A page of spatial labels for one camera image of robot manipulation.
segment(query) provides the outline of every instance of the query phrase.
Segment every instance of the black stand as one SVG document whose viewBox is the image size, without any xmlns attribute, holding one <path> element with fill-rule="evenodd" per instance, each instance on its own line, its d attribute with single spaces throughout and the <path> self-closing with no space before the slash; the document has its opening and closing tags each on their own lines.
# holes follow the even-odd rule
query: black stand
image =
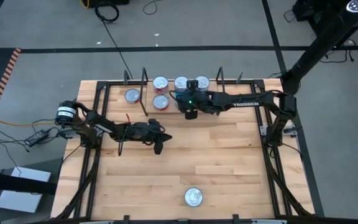
<svg viewBox="0 0 358 224">
<path fill-rule="evenodd" d="M 299 90 L 301 79 L 330 51 L 342 38 L 358 25 L 358 12 L 343 9 L 317 36 L 308 50 L 287 73 L 280 78 L 285 93 L 294 95 Z"/>
</svg>

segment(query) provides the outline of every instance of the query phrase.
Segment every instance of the silver can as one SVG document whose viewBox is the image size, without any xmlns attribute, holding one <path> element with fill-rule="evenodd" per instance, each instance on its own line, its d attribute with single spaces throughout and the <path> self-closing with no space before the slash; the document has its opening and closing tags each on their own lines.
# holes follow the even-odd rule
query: silver can
<svg viewBox="0 0 358 224">
<path fill-rule="evenodd" d="M 155 77 L 153 80 L 154 92 L 156 94 L 168 93 L 168 79 L 165 77 Z"/>
<path fill-rule="evenodd" d="M 196 77 L 198 80 L 198 90 L 199 91 L 207 91 L 209 87 L 209 78 L 204 75 L 199 75 Z"/>
<path fill-rule="evenodd" d="M 185 193 L 185 201 L 191 207 L 197 207 L 203 202 L 203 193 L 195 187 L 188 189 Z"/>
<path fill-rule="evenodd" d="M 125 92 L 125 100 L 130 104 L 139 102 L 140 93 L 137 89 L 129 89 Z"/>
<path fill-rule="evenodd" d="M 175 84 L 175 92 L 183 93 L 187 89 L 187 81 L 189 79 L 187 77 L 178 77 L 173 82 Z"/>
<path fill-rule="evenodd" d="M 166 110 L 169 106 L 169 99 L 164 95 L 157 95 L 153 99 L 153 105 L 156 110 Z"/>
</svg>

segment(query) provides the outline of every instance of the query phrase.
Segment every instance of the butcher block tabletop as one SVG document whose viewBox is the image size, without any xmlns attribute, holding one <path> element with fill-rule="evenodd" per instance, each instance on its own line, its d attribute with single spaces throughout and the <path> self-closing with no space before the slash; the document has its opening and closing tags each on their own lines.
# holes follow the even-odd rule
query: butcher block tabletop
<svg viewBox="0 0 358 224">
<path fill-rule="evenodd" d="M 77 101 L 92 108 L 97 82 L 82 81 Z M 282 89 L 279 79 L 264 82 L 266 90 Z M 229 94 L 250 93 L 249 85 L 225 87 Z M 155 118 L 173 138 L 164 142 L 161 155 L 154 154 L 153 146 L 125 142 L 119 157 L 118 142 L 104 134 L 92 220 L 122 220 L 124 215 L 130 215 L 131 220 L 232 219 L 233 214 L 239 214 L 240 218 L 274 218 L 254 108 L 233 108 L 219 116 L 198 113 L 197 119 L 186 120 L 173 102 L 166 113 L 155 111 L 151 104 L 155 94 L 150 89 L 152 85 L 145 85 L 143 103 L 149 112 L 145 116 L 140 103 L 126 102 L 124 94 L 130 88 L 140 90 L 140 86 L 110 88 L 107 119 L 127 122 L 126 114 L 132 123 Z M 211 91 L 222 91 L 214 82 L 211 88 Z M 298 148 L 296 138 L 284 136 L 283 142 Z M 79 144 L 79 139 L 69 140 L 65 156 Z M 278 150 L 287 187 L 302 206 L 313 213 L 300 154 L 287 146 Z M 51 217 L 61 213 L 77 191 L 84 151 L 79 148 L 62 164 Z M 185 202 L 185 192 L 191 187 L 203 193 L 199 207 L 189 207 Z M 277 185 L 276 191 L 284 214 Z M 84 193 L 81 216 L 85 215 L 87 199 L 88 190 Z"/>
</svg>

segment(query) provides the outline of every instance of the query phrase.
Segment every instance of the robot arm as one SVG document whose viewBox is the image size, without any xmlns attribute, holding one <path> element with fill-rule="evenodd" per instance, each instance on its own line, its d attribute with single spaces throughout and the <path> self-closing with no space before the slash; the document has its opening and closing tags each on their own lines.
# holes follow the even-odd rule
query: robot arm
<svg viewBox="0 0 358 224">
<path fill-rule="evenodd" d="M 82 120 L 78 116 L 79 109 L 85 117 Z M 98 143 L 98 130 L 108 133 L 110 138 L 117 142 L 140 141 L 146 145 L 154 144 L 154 152 L 161 154 L 163 142 L 172 138 L 165 134 L 165 128 L 155 119 L 149 119 L 148 123 L 130 122 L 116 124 L 109 121 L 96 111 L 88 109 L 85 105 L 75 101 L 64 101 L 60 103 L 55 124 L 71 128 L 81 137 L 81 144 L 85 147 L 95 147 Z"/>
<path fill-rule="evenodd" d="M 267 129 L 266 137 L 267 143 L 274 146 L 282 145 L 282 131 L 288 120 L 296 116 L 296 98 L 280 91 L 230 95 L 223 92 L 198 91 L 196 86 L 198 86 L 197 80 L 188 81 L 187 90 L 174 97 L 186 119 L 197 118 L 198 110 L 219 115 L 220 112 L 233 107 L 264 106 L 276 115 L 273 125 Z M 275 98 L 280 100 L 278 106 L 274 103 Z"/>
</svg>

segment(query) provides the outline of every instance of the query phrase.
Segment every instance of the black metal table frame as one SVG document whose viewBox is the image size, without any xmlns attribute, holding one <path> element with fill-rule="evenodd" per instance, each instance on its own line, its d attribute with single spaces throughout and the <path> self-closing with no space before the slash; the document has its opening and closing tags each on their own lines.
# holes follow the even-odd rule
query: black metal table frame
<svg viewBox="0 0 358 224">
<path fill-rule="evenodd" d="M 223 91 L 225 91 L 225 85 L 250 85 L 251 93 L 257 93 L 257 88 L 260 90 L 260 92 L 265 91 L 264 80 L 241 80 L 240 77 L 237 80 L 225 80 L 222 67 L 219 68 L 219 71 L 218 71 L 218 74 L 217 74 L 215 80 L 218 85 L 222 85 Z M 104 99 L 103 99 L 101 115 L 106 116 L 108 100 L 109 100 L 109 91 L 112 86 L 140 85 L 140 105 L 141 105 L 145 115 L 147 116 L 148 112 L 145 109 L 145 106 L 142 102 L 142 98 L 143 98 L 144 85 L 147 85 L 148 81 L 149 81 L 149 78 L 147 76 L 147 72 L 146 72 L 145 68 L 143 68 L 141 80 L 130 80 L 127 72 L 125 71 L 123 81 L 109 81 L 109 82 L 98 81 L 96 84 L 96 93 L 94 96 L 93 109 L 94 110 L 98 109 L 99 98 L 100 98 L 101 91 L 103 89 L 104 89 Z M 267 124 L 270 125 L 270 124 L 272 124 L 272 117 L 268 110 L 266 110 L 266 109 L 264 109 L 264 110 L 265 110 L 265 115 L 266 115 L 266 119 L 267 119 Z M 263 126 L 262 114 L 260 112 L 259 107 L 255 107 L 255 113 L 256 113 L 258 126 Z M 294 124 L 297 127 L 301 127 L 299 117 L 297 117 L 297 119 L 294 121 Z M 263 136 L 262 136 L 262 133 L 260 132 L 260 130 L 259 130 L 259 134 L 260 134 L 260 139 L 261 139 L 261 143 L 262 143 L 262 150 L 263 150 L 263 155 L 264 155 L 264 160 L 265 160 L 265 166 L 266 166 L 266 169 L 268 169 L 268 166 L 272 166 L 272 163 L 270 161 L 269 152 L 268 152 L 268 147 L 263 143 L 263 140 L 262 140 Z M 86 173 L 87 173 L 87 168 L 88 168 L 90 154 L 91 154 L 90 152 L 92 149 L 90 149 L 90 148 L 85 149 L 83 165 L 81 168 L 79 188 L 78 188 L 77 194 L 73 197 L 73 200 L 70 202 L 71 208 L 67 208 L 68 210 L 66 212 L 63 211 L 65 213 L 64 215 L 61 214 L 61 215 L 57 216 L 56 219 L 50 220 L 50 221 L 55 221 L 55 223 L 61 223 L 61 222 L 62 223 L 70 223 L 70 221 L 75 222 L 75 220 L 83 220 L 83 221 L 91 220 L 91 214 L 92 214 L 92 208 L 93 208 L 93 202 L 94 202 L 94 193 L 95 193 L 95 188 L 96 188 L 96 178 L 97 178 L 97 172 L 98 172 L 98 166 L 99 166 L 99 160 L 100 160 L 102 138 L 103 138 L 102 136 L 99 137 L 99 147 L 97 149 L 95 149 L 96 152 L 94 155 L 93 165 L 92 165 L 92 168 L 91 168 L 90 172 L 88 173 L 88 175 Z M 311 161 L 310 161 L 308 149 L 306 146 L 305 136 L 304 136 L 301 128 L 298 131 L 298 142 L 299 142 L 300 151 L 303 154 L 303 164 L 305 167 L 306 178 L 308 181 L 315 213 L 317 216 L 323 217 L 324 216 L 323 208 L 321 206 L 321 201 L 319 198 L 316 181 L 314 179 L 313 168 L 311 166 Z M 285 185 L 285 177 L 284 177 L 284 173 L 283 173 L 282 163 L 280 160 L 280 153 L 279 153 L 277 147 L 273 147 L 272 150 L 275 154 L 274 159 L 275 159 L 275 164 L 277 167 L 277 176 L 280 179 L 280 181 Z M 270 196 L 272 199 L 273 212 L 274 212 L 275 218 L 280 218 L 281 214 L 280 214 L 280 208 L 279 208 L 279 204 L 278 204 L 278 200 L 277 200 L 277 192 L 276 192 L 276 188 L 275 188 L 275 183 L 277 184 L 277 181 L 275 181 L 275 179 L 272 177 L 272 175 L 269 172 L 267 172 L 267 173 L 268 173 L 267 178 L 268 178 Z M 80 216 L 81 198 L 82 198 L 83 192 L 85 191 L 85 189 L 87 188 L 87 186 L 89 184 L 90 184 L 90 188 L 89 188 L 89 195 L 88 195 L 88 203 L 86 204 L 86 214 L 85 214 L 85 217 L 81 217 Z M 285 214 L 288 216 L 292 216 L 291 205 L 290 205 L 289 199 L 287 197 L 288 193 L 285 194 L 284 191 L 282 191 L 282 196 L 284 199 Z M 65 220 L 66 218 L 68 218 L 68 216 L 70 215 L 70 213 L 73 209 L 74 209 L 73 218 Z M 240 220 L 238 215 L 234 214 L 233 220 L 249 222 L 250 219 Z M 124 216 L 122 222 L 126 223 L 128 221 L 129 221 L 129 216 Z M 137 222 L 137 221 L 142 222 L 142 223 L 147 222 L 145 220 L 143 220 L 143 221 L 142 220 L 131 220 L 131 223 Z M 208 220 L 208 221 L 207 220 L 192 220 L 193 223 L 198 222 L 198 221 L 199 222 L 216 222 L 216 223 L 228 222 L 228 220 Z M 177 223 L 178 220 L 159 220 L 157 222 Z"/>
</svg>

